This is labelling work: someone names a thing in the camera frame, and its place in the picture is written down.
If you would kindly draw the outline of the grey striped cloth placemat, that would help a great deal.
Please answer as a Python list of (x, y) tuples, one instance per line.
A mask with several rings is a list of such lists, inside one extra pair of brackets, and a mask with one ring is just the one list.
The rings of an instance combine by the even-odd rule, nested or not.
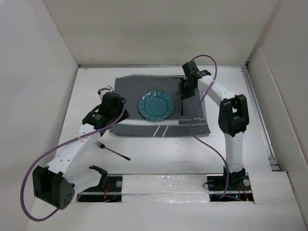
[(129, 118), (110, 131), (123, 137), (208, 136), (205, 106), (199, 106), (202, 93), (181, 100), (180, 76), (131, 75), (115, 80), (115, 91), (126, 99)]

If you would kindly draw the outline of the black fork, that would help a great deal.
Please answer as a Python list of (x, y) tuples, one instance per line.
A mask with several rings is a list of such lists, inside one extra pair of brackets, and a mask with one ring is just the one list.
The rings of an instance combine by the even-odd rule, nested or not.
[(99, 148), (101, 148), (101, 149), (107, 149), (107, 150), (109, 150), (109, 151), (115, 153), (116, 155), (118, 155), (118, 156), (120, 156), (120, 157), (122, 157), (122, 158), (124, 158), (124, 159), (126, 159), (126, 160), (128, 160), (128, 161), (131, 160), (129, 157), (127, 157), (127, 156), (125, 156), (125, 155), (122, 155), (122, 154), (120, 154), (120, 153), (118, 153), (118, 152), (116, 152), (116, 151), (114, 151), (114, 150), (112, 150), (112, 149), (110, 149), (110, 148), (107, 148), (103, 143), (101, 143), (101, 142), (99, 142), (99, 141), (95, 141), (94, 144), (97, 145)]

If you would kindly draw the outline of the teal ceramic plate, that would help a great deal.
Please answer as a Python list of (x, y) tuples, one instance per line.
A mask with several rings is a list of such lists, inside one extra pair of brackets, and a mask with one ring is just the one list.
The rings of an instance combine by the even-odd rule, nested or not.
[(151, 91), (140, 98), (138, 110), (146, 120), (161, 121), (173, 113), (174, 102), (171, 96), (163, 91)]

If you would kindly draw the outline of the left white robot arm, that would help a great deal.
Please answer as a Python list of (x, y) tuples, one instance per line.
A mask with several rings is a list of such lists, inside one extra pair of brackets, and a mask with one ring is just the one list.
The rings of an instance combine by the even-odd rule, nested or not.
[(74, 138), (60, 145), (62, 150), (46, 166), (32, 173), (34, 195), (63, 210), (73, 199), (74, 183), (70, 177), (90, 146), (109, 128), (129, 117), (126, 99), (108, 85), (98, 90), (101, 103), (82, 119)]

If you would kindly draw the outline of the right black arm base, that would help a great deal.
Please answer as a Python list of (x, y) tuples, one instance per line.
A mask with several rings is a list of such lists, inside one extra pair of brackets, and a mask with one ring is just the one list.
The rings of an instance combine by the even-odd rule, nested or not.
[(206, 176), (207, 182), (203, 188), (208, 190), (210, 202), (253, 202), (251, 183), (245, 168), (239, 172), (229, 173), (223, 168), (223, 174), (210, 174)]

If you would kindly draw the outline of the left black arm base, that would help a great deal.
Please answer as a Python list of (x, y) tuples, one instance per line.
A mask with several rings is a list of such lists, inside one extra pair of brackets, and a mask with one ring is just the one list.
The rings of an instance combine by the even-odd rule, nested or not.
[(86, 188), (77, 194), (78, 202), (87, 203), (118, 203), (122, 202), (122, 175), (109, 176), (105, 169), (98, 166), (90, 166), (89, 169), (100, 174), (97, 185)]

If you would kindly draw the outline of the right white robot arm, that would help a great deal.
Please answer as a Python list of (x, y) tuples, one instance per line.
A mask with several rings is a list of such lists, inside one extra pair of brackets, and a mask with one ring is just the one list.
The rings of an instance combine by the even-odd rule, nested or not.
[(218, 125), (223, 132), (226, 144), (226, 163), (222, 183), (232, 190), (245, 178), (243, 164), (243, 139), (249, 113), (247, 98), (236, 95), (211, 78), (207, 70), (200, 71), (195, 61), (182, 66), (184, 77), (179, 83), (180, 98), (188, 99), (199, 90), (209, 96), (219, 107)]

